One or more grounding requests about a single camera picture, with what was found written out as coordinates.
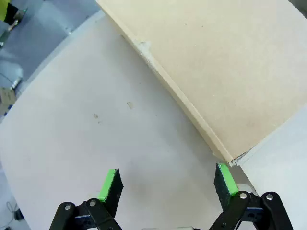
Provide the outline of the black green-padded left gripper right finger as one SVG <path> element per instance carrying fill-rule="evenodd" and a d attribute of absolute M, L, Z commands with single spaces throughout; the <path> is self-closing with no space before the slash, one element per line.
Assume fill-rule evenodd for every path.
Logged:
<path fill-rule="evenodd" d="M 292 230 L 293 226 L 280 196 L 273 191 L 257 196 L 239 190 L 226 164 L 217 163 L 214 186 L 223 212 L 212 230 L 237 230 L 242 222 L 251 222 L 257 230 Z"/>

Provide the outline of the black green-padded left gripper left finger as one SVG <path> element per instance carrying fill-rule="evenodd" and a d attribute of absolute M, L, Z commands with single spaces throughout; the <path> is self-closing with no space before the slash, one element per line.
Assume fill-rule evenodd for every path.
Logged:
<path fill-rule="evenodd" d="M 110 169 L 97 198 L 80 205 L 63 202 L 52 220 L 50 230 L 120 230 L 115 220 L 123 183 L 119 169 Z"/>

